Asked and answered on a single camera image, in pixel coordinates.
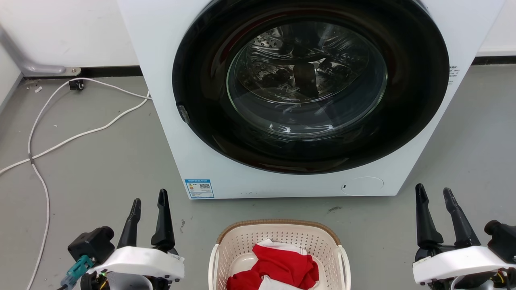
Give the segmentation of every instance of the front-loading washing machine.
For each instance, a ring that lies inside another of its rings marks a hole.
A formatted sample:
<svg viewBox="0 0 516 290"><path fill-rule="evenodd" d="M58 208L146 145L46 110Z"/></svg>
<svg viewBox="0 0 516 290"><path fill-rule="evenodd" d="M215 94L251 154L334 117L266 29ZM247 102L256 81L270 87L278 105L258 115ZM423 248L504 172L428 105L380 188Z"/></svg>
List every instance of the front-loading washing machine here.
<svg viewBox="0 0 516 290"><path fill-rule="evenodd" d="M392 196L504 0L119 0L191 199Z"/></svg>

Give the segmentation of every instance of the white basket handle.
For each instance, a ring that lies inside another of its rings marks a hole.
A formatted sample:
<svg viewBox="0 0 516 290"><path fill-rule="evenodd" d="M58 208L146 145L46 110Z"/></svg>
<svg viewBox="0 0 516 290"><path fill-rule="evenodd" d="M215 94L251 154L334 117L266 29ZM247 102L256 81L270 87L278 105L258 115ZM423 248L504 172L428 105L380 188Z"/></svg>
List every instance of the white basket handle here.
<svg viewBox="0 0 516 290"><path fill-rule="evenodd" d="M217 254L217 249L219 248L219 244L215 244L213 246L212 254L209 256L209 265L208 265L208 290L214 290L215 289L215 280L214 277L217 277L217 273L215 273L216 267L215 263L217 262L215 259L215 255Z"/></svg>
<svg viewBox="0 0 516 290"><path fill-rule="evenodd" d="M349 266L348 254L346 254L346 251L341 245L338 246L338 250L342 259L341 276L344 277L344 280L342 282L342 289L351 290L351 271Z"/></svg>

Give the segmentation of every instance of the gray floor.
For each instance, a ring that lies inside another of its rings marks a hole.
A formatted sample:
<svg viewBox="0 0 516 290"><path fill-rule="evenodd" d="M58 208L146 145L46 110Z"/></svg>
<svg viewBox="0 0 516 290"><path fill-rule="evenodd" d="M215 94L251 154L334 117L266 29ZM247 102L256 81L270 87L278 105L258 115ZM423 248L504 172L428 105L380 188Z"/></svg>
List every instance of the gray floor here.
<svg viewBox="0 0 516 290"><path fill-rule="evenodd" d="M141 77L104 81L140 94ZM62 83L20 85L0 115L0 168L26 158L27 138L39 110ZM445 241L453 227L442 188L451 187L482 243L491 219L516 224L516 66L472 67L405 186L395 197L261 200L188 200L152 102L112 127L73 141L36 160L51 197L51 226L33 289L56 289L73 264L67 245L81 232L108 225L115 240L132 200L142 199L138 242L149 246L160 188L169 191L177 250L186 279L172 289L207 289L207 263L219 233L246 219L292 218L332 228L348 250L352 287L425 289L413 282L414 186L423 183ZM33 151L102 126L140 99L88 83L63 91L44 115ZM0 176L0 279L4 289L24 289L37 258L45 223L43 188L30 164ZM340 206L339 210L329 209Z"/></svg>

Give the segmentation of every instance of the beige plastic basket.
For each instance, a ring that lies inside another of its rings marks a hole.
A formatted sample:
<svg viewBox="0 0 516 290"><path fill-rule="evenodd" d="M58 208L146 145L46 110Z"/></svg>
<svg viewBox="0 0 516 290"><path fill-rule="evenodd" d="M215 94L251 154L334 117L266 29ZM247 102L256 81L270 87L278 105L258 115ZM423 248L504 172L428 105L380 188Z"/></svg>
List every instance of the beige plastic basket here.
<svg viewBox="0 0 516 290"><path fill-rule="evenodd" d="M251 269L257 261L253 246L268 238L312 255L319 266L314 290L350 290L348 256L335 233L320 223L291 219L249 220L227 227L209 258L208 289L225 290L230 276Z"/></svg>

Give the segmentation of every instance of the energy label sticker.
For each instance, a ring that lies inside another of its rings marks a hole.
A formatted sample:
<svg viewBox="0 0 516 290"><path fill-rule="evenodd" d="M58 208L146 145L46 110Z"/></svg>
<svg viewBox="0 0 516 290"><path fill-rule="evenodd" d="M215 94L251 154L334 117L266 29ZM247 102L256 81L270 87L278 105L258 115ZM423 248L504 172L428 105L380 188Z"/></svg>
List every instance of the energy label sticker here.
<svg viewBox="0 0 516 290"><path fill-rule="evenodd" d="M185 183L191 199L215 198L209 179L185 179Z"/></svg>

